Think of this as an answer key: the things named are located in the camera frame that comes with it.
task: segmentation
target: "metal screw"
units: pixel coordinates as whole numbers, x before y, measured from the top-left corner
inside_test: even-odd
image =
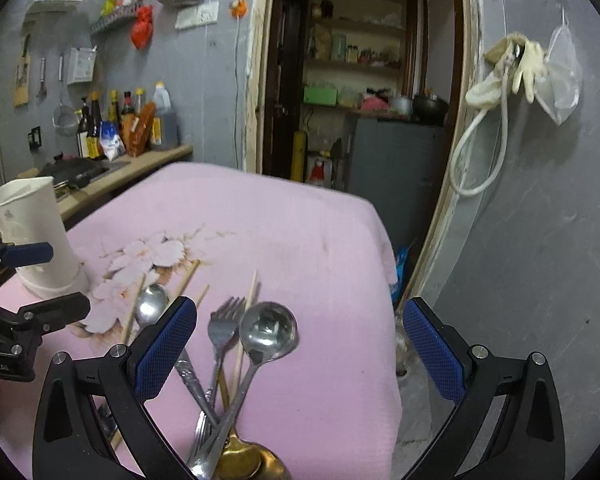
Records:
[[[66,359],[66,352],[58,352],[56,355],[54,355],[51,358],[51,361],[53,362],[53,364],[59,365],[60,363],[64,363],[65,359]]]
[[[533,352],[531,358],[537,365],[543,365],[546,362],[546,358],[540,352]]]
[[[111,357],[122,357],[126,353],[125,345],[114,345],[109,350],[109,355]]]
[[[484,346],[480,345],[476,345],[473,348],[471,348],[471,353],[478,359],[484,359],[485,357],[487,357],[487,355],[489,355],[489,351]]]

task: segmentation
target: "gold spoon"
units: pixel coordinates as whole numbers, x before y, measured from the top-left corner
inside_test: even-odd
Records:
[[[224,370],[220,369],[218,385],[224,410],[229,408],[229,389],[226,386]],[[216,474],[222,480],[249,480],[260,469],[260,449],[257,444],[244,442],[235,433],[235,426],[229,432],[227,444],[218,462]]]
[[[222,369],[218,383],[222,404],[227,410],[230,403],[229,390]],[[222,480],[291,480],[282,460],[260,444],[240,440],[235,428],[229,433],[228,443],[218,462],[216,474]]]

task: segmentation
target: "green box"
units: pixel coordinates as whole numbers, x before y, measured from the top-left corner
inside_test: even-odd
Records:
[[[338,102],[338,91],[335,88],[305,86],[304,102],[310,105],[335,106]]]

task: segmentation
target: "floral pattern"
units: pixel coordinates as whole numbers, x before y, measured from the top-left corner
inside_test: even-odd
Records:
[[[126,246],[104,254],[107,271],[99,283],[94,283],[90,293],[91,311],[81,322],[75,324],[73,332],[78,337],[107,336],[119,331],[126,319],[134,294],[142,275],[144,285],[160,283],[167,285],[174,273],[202,259],[196,238],[204,227],[190,234],[173,235],[157,232],[140,238]],[[205,241],[223,238],[228,233],[217,232]]]

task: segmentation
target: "strainer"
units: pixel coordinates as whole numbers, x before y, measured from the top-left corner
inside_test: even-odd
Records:
[[[62,104],[62,73],[64,72],[64,54],[60,55],[58,81],[60,83],[60,105],[56,108],[52,122],[56,134],[61,137],[73,137],[78,133],[79,120],[73,108]]]

